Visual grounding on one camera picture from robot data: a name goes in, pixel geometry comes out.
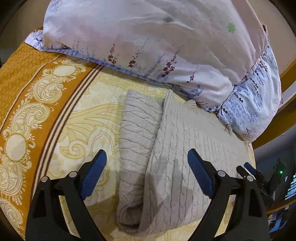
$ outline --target folded blanket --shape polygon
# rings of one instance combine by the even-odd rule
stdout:
[[[245,142],[229,127],[192,100],[181,104],[172,91],[165,99],[128,91],[119,146],[117,220],[134,236],[177,228],[204,215],[210,199],[188,165],[191,148],[230,176],[249,161]]]

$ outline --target bedspread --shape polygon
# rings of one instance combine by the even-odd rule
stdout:
[[[120,231],[116,222],[120,123],[129,89],[154,98],[164,98],[167,92],[165,86],[25,43],[0,69],[0,207],[23,238],[40,178],[65,177],[104,149],[107,166],[85,205],[107,240],[139,240]],[[254,165],[251,149],[249,154]],[[61,205],[70,232],[78,235],[64,198]],[[218,233],[226,228],[231,206],[230,202]],[[197,225],[141,240],[187,240]]]

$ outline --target pillowcase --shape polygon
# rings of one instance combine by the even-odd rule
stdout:
[[[254,73],[235,86],[217,116],[228,123],[243,140],[251,143],[270,124],[281,98],[279,70],[268,43]]]
[[[52,0],[43,40],[168,84],[205,109],[226,100],[267,43],[247,0]]]

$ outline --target paisley pattern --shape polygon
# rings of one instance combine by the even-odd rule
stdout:
[[[22,46],[22,50],[30,51],[30,47]],[[30,78],[24,80],[19,92],[12,96],[11,107],[5,110],[6,117],[2,119],[0,207],[12,226],[24,238],[37,170],[44,169],[51,179],[65,177],[70,171],[78,170],[84,162],[90,161],[99,149],[104,149],[108,157],[106,168],[92,195],[85,200],[85,205],[105,238],[122,241],[188,240],[199,222],[137,238],[121,232],[115,218],[120,165],[118,140],[126,92],[134,89],[161,98],[165,96],[168,87],[160,88],[109,68],[94,73],[92,71],[97,67],[96,64],[82,59],[57,54],[50,57],[44,58],[47,60],[44,65],[35,56],[36,61],[40,61],[39,67],[32,67],[35,71],[30,73]],[[5,71],[8,69],[4,65],[0,69],[0,76]],[[15,75],[7,79],[0,78],[0,92],[5,82],[13,83],[11,87],[6,87],[11,90],[19,87],[20,83],[12,82]],[[74,108],[69,109],[67,101],[72,100],[79,84],[86,78],[89,81],[82,89],[82,96],[77,97],[78,100],[73,103]],[[65,109],[69,117],[60,124],[56,143],[47,146],[47,137],[54,131],[52,126],[63,116]],[[43,152],[52,153],[48,166],[38,164],[43,148]],[[64,197],[60,197],[60,201],[70,232],[78,236]],[[218,233],[225,231],[232,202],[229,201]]]
[[[0,70],[0,128],[20,92],[37,71],[60,54],[36,51],[22,43]]]
[[[31,180],[40,150],[51,123],[68,99],[59,102],[63,92],[68,96],[73,92],[67,91],[65,83],[76,80],[88,65],[88,61],[82,59],[54,56],[46,67],[32,73],[4,119],[0,132],[0,206],[20,235],[25,232],[23,214],[28,212]]]

